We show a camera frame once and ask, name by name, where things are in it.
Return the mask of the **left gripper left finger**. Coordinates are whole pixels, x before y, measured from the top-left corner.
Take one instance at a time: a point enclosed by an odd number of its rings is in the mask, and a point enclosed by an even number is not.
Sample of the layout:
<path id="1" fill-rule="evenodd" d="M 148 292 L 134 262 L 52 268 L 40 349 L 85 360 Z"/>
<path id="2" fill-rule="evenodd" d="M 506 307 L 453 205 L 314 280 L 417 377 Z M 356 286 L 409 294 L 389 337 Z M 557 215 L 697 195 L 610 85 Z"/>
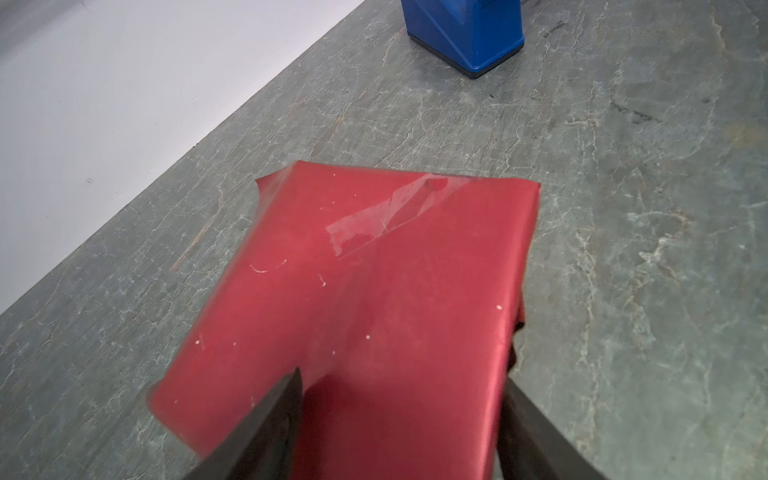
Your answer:
<path id="1" fill-rule="evenodd" d="M 296 369 L 281 377 L 184 480 L 288 479 L 300 430 L 302 400 L 302 376 Z"/>

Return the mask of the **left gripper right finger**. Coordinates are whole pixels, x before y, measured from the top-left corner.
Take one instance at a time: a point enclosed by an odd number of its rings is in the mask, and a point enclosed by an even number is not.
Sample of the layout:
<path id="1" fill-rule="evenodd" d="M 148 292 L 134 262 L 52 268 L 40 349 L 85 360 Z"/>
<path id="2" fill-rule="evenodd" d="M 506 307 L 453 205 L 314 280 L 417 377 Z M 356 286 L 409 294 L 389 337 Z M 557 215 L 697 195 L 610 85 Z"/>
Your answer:
<path id="1" fill-rule="evenodd" d="M 605 480 L 510 379 L 503 390 L 497 453 L 505 479 Z"/>

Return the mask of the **dark red wrapping paper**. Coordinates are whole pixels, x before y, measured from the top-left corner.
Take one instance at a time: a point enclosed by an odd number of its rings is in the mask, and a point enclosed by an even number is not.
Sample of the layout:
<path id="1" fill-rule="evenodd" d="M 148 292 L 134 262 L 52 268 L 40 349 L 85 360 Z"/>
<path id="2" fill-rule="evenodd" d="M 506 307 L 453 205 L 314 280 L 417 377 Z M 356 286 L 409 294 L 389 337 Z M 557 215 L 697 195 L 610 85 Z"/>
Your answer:
<path id="1" fill-rule="evenodd" d="M 487 479 L 540 186 L 472 182 L 350 255 L 326 228 L 423 174 L 297 162 L 257 184 L 257 221 L 150 411 L 210 454 L 278 381 L 303 383 L 296 479 Z"/>

